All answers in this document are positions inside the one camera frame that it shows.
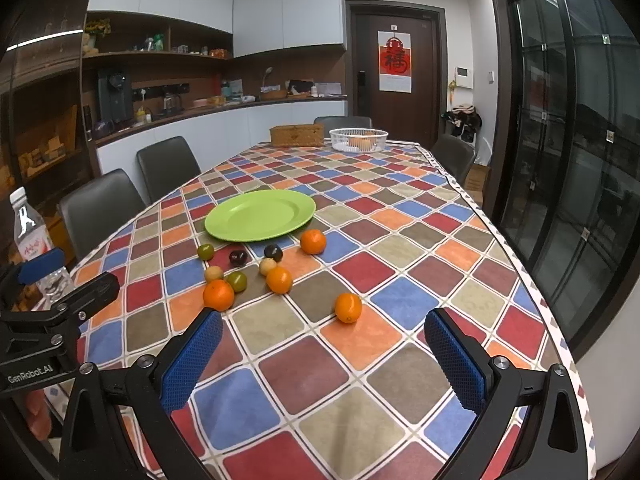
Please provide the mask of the person's left hand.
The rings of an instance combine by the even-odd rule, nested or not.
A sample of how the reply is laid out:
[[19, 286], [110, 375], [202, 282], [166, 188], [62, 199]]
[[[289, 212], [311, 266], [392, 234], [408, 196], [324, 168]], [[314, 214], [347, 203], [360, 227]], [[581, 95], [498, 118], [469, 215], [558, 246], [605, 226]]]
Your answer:
[[26, 420], [29, 430], [38, 441], [47, 440], [52, 430], [52, 420], [43, 390], [35, 390], [25, 396]]

